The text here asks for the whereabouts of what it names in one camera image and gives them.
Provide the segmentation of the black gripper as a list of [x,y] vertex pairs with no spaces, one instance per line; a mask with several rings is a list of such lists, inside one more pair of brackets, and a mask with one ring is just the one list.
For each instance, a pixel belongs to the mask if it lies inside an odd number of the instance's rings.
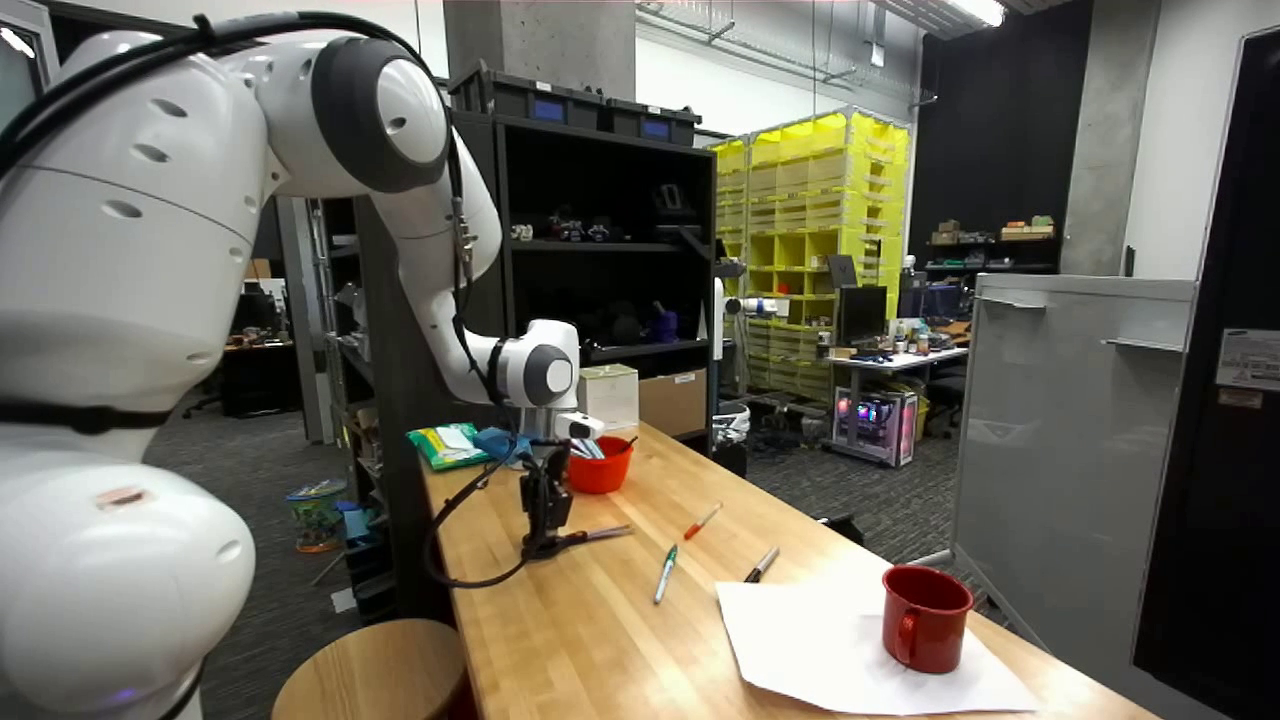
[[527,520],[523,531],[523,559],[536,559],[545,542],[545,512],[548,512],[548,542],[570,525],[571,512],[571,489],[563,482],[570,449],[545,446],[527,455],[527,482],[519,482],[519,510]]

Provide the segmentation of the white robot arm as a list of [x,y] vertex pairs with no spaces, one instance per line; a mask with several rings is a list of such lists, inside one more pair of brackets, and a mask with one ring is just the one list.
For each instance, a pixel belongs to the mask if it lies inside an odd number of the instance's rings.
[[0,153],[0,720],[196,720],[248,525],[147,446],[223,361],[276,198],[361,198],[452,398],[563,412],[563,321],[457,317],[506,244],[426,56],[341,13],[85,39]]

